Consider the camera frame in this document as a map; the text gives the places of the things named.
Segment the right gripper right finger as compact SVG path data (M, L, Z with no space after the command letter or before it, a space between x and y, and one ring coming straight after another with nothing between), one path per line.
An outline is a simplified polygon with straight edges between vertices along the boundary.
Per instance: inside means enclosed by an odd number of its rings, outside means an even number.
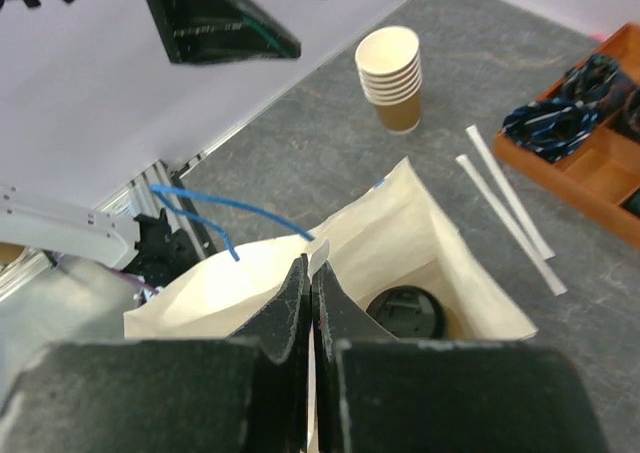
M605 452L574 364L524 341L397 339L312 280L316 435L323 452Z

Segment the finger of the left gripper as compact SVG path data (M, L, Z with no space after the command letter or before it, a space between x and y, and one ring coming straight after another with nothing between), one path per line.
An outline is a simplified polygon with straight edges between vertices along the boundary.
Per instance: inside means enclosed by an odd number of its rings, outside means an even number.
M169 61L297 59L300 41L252 0L146 0Z

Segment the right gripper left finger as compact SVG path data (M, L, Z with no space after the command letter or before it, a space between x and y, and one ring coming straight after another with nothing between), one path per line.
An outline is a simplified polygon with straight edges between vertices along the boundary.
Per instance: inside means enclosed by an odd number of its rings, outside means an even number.
M54 343L1 407L5 452L301 452L310 280L296 258L229 337Z

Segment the black coffee cup lid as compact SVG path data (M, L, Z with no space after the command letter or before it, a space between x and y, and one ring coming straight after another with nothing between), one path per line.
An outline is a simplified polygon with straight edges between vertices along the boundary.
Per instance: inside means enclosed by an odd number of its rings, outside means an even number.
M444 307L434 295L416 286L401 285L383 291L366 312L396 338L446 338Z

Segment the brown pulp cup carrier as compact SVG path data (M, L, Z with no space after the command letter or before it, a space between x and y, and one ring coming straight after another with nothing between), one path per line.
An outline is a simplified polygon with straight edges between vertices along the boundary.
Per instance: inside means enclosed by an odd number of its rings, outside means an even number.
M467 331L462 320L453 309L444 307L443 311L446 321L445 338L447 340L468 341L474 338L473 333Z

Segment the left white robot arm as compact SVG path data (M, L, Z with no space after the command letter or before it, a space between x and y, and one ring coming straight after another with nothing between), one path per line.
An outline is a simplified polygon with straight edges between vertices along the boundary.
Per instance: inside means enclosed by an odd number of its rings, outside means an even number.
M210 255L249 280L253 246L200 217L192 161L303 63L327 0L1 0L1 240L151 289Z

